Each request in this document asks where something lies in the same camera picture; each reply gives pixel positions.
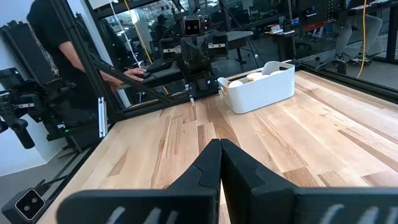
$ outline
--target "wooden table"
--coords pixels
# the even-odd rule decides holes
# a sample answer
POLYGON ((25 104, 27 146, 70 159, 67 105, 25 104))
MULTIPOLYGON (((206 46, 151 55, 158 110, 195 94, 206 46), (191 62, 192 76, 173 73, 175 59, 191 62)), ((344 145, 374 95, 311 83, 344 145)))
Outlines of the wooden table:
MULTIPOLYGON (((305 72, 295 95, 246 114, 212 96, 117 123, 39 220, 83 189, 162 189, 227 138, 299 186, 398 186, 398 106, 305 72)), ((229 223, 221 197, 220 223, 229 223)))

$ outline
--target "white wall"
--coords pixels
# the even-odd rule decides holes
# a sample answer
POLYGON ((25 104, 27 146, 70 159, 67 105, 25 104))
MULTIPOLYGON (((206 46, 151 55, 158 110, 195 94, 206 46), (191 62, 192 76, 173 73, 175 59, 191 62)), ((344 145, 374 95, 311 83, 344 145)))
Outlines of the white wall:
MULTIPOLYGON (((33 0, 3 1, 0 8, 0 26, 6 25, 11 20, 26 22, 26 15, 32 2, 33 0)), ((10 67, 20 68, 0 38, 0 70, 10 67)), ((48 132, 42 123, 36 123, 27 115, 22 119, 28 122, 27 129, 36 146, 24 149, 13 131, 8 129, 1 133, 0 176, 45 164, 66 144, 64 139, 48 142, 46 140, 48 132)))

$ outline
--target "white ball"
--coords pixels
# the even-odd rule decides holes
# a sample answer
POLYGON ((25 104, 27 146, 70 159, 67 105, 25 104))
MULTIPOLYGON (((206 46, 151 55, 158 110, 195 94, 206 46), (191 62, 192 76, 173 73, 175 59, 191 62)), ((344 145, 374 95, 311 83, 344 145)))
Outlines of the white ball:
POLYGON ((241 85, 243 85, 243 83, 241 81, 235 80, 229 84, 228 88, 234 88, 234 87, 238 87, 241 85))

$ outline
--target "person's arm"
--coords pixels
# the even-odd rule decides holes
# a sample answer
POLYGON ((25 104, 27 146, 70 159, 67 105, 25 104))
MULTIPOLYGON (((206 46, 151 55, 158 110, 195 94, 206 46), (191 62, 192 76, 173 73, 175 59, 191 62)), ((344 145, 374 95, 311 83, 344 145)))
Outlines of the person's arm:
MULTIPOLYGON (((81 70, 82 72, 85 72, 85 69, 83 68, 83 65, 81 64, 81 61, 79 57, 77 56, 76 50, 73 47, 72 43, 70 41, 64 42, 59 45, 59 49, 61 52, 66 56, 66 58, 70 61, 70 63, 77 69, 81 70)), ((102 71, 99 71, 104 78, 105 81, 111 82, 113 84, 123 84, 122 81, 118 80, 117 78, 112 77, 111 75, 108 75, 107 73, 104 73, 102 71)), ((144 74, 145 70, 144 69, 131 69, 125 72, 127 76, 132 78, 133 80, 136 81, 143 81, 142 78, 136 77, 135 75, 142 75, 144 74)))
MULTIPOLYGON (((43 15, 40 18, 40 26, 44 34, 48 38, 51 46, 59 48, 61 52, 64 54, 64 56, 66 56, 66 58, 75 68, 81 70, 82 72, 85 72, 83 65, 81 64, 81 61, 77 56, 76 50, 73 47, 72 43, 70 42, 67 33, 63 29, 63 26, 57 14, 54 12, 52 7, 48 7, 42 10, 43 10, 42 13, 43 15)), ((136 68, 134 70, 129 70, 125 72, 125 74, 128 75, 130 78, 137 81, 143 81, 143 79, 136 77, 134 74, 138 75, 143 73, 144 70, 136 68)), ((104 80, 110 82, 112 86, 118 86, 123 84, 122 81, 113 78, 111 75, 108 75, 104 72, 101 72, 101 74, 104 80)))

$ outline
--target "camera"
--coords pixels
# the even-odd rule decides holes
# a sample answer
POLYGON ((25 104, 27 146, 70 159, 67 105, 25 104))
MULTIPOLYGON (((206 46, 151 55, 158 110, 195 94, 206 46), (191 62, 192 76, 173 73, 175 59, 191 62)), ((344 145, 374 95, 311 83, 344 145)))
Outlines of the camera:
POLYGON ((200 35, 200 19, 197 16, 185 16, 183 18, 184 34, 186 37, 200 35))

